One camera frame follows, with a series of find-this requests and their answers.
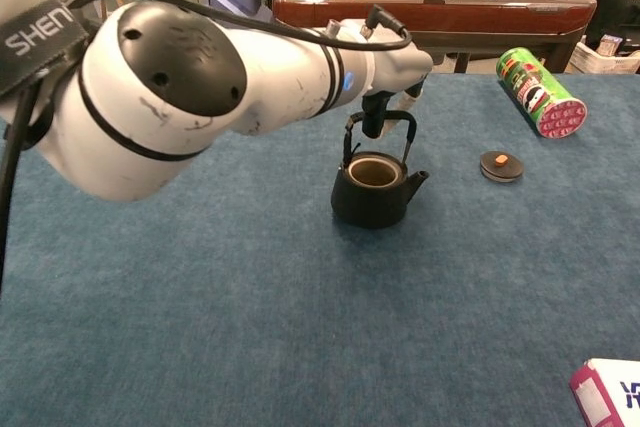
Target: cast iron teapot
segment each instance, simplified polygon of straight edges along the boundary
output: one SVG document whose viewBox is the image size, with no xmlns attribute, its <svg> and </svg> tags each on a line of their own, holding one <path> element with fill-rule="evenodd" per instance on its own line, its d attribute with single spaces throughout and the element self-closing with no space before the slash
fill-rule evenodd
<svg viewBox="0 0 640 427">
<path fill-rule="evenodd" d="M 416 135 L 417 122 L 408 112 L 387 111 L 386 120 L 407 120 L 407 142 L 402 161 L 381 152 L 359 152 L 351 147 L 353 126 L 364 113 L 349 117 L 344 136 L 342 163 L 331 194 L 331 207 L 342 221 L 366 229 L 380 229 L 398 223 L 429 174 L 423 170 L 407 175 L 407 156 Z"/>
</svg>

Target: blue carpet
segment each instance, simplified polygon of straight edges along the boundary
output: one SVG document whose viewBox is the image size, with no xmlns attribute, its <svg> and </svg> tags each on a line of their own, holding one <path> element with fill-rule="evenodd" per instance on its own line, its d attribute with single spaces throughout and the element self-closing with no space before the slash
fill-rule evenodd
<svg viewBox="0 0 640 427">
<path fill-rule="evenodd" d="M 91 198 L 28 152 L 0 425 L 581 425 L 570 375 L 638 359 L 640 82 L 562 82 L 590 115 L 547 140 L 495 77 L 432 75 L 408 162 L 431 177 L 377 232 L 329 204 L 357 104 L 227 134 L 139 203 Z M 521 181 L 480 174 L 494 149 Z"/>
</svg>

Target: white box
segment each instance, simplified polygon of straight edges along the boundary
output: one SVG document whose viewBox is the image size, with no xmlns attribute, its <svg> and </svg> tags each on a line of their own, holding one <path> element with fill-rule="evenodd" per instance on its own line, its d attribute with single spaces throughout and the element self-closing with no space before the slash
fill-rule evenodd
<svg viewBox="0 0 640 427">
<path fill-rule="evenodd" d="M 590 359 L 569 386 L 588 427 L 640 426 L 640 362 Z"/>
</svg>

